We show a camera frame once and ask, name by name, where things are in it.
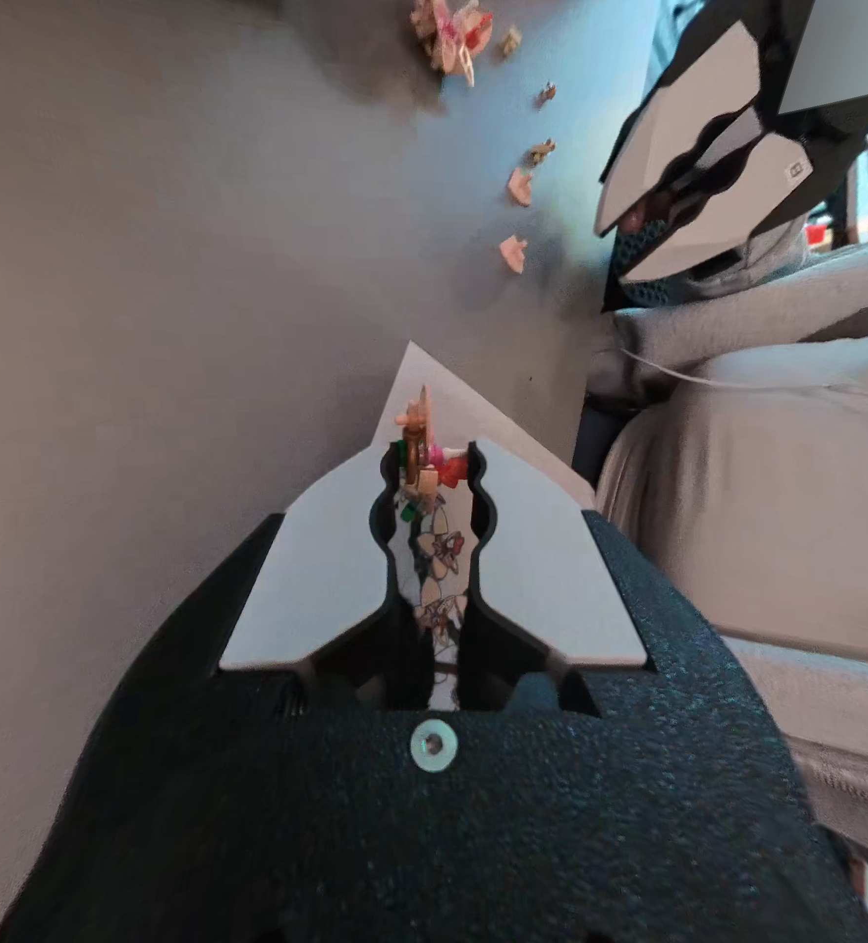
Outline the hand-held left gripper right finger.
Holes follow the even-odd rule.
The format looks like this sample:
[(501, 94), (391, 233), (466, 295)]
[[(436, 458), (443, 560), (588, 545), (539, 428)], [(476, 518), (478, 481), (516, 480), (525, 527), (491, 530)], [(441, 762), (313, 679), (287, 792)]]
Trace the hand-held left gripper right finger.
[(461, 672), (645, 666), (646, 648), (581, 503), (497, 443), (468, 448), (475, 536)]

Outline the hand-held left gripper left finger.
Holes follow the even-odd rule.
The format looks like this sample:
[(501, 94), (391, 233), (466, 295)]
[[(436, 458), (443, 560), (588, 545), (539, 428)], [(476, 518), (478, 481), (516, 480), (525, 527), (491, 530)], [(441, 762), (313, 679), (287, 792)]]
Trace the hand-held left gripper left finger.
[(403, 598), (390, 548), (399, 456), (374, 444), (300, 495), (280, 521), (219, 661), (222, 671), (301, 669), (395, 631)]

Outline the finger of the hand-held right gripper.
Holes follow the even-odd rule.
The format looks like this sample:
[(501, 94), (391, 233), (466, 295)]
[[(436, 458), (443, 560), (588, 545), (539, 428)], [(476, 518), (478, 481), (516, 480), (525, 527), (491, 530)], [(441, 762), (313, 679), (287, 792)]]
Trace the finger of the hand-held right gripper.
[(662, 281), (734, 251), (811, 176), (801, 141), (767, 133), (714, 165), (661, 186), (648, 206), (666, 228), (618, 279)]
[(742, 20), (710, 31), (681, 73), (659, 80), (619, 134), (601, 177), (594, 231), (604, 236), (644, 197), (687, 172), (711, 132), (758, 96), (758, 41)]

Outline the brick flower assembly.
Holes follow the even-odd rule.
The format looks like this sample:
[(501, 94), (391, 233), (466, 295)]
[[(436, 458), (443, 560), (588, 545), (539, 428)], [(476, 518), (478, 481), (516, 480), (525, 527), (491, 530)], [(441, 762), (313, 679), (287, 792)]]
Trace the brick flower assembly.
[(418, 397), (408, 401), (395, 423), (402, 433), (398, 442), (401, 492), (417, 516), (430, 516), (441, 488), (456, 489), (468, 480), (467, 449), (443, 447), (437, 442), (429, 385), (423, 385)]

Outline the person's grey hoodie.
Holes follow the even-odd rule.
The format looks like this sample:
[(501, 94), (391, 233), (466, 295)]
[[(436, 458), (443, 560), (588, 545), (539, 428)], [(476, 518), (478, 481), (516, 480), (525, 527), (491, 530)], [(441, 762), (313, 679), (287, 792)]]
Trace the person's grey hoodie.
[(667, 398), (711, 360), (762, 347), (868, 336), (868, 242), (724, 297), (605, 317), (586, 395), (616, 408)]

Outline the orchid instruction booklet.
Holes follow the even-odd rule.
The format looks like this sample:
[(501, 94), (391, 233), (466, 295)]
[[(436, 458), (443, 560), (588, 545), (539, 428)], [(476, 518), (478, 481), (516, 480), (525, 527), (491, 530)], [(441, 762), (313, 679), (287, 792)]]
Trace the orchid instruction booklet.
[[(594, 508), (594, 491), (584, 478), (412, 342), (404, 351), (370, 441), (381, 453), (402, 438), (395, 418), (420, 397), (423, 387), (429, 388), (433, 438), (442, 450), (488, 439), (561, 486), (582, 509)], [(394, 499), (396, 531), (390, 548), (398, 586), (420, 626), (421, 638), (432, 643), (436, 672), (429, 707), (440, 713), (459, 707), (456, 655), (469, 563), (477, 545), (471, 525), (473, 501), (464, 479), (454, 488), (441, 484), (435, 510), (427, 516), (407, 512), (408, 502), (401, 493)]]

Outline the person's beige pants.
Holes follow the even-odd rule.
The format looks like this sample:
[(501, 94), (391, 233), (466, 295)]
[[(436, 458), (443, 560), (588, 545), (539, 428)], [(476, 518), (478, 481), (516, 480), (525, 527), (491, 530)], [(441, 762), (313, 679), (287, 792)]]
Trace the person's beige pants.
[(679, 379), (617, 436), (596, 506), (725, 638), (817, 817), (868, 853), (868, 337)]

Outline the brick orchid flower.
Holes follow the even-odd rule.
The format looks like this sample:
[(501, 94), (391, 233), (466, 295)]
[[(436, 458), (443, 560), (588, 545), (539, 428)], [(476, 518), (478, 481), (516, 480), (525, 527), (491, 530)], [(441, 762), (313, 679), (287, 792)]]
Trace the brick orchid flower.
[(463, 77), (475, 87), (475, 58), (487, 49), (493, 13), (478, 1), (452, 10), (445, 1), (415, 1), (409, 20), (432, 69), (443, 77)]

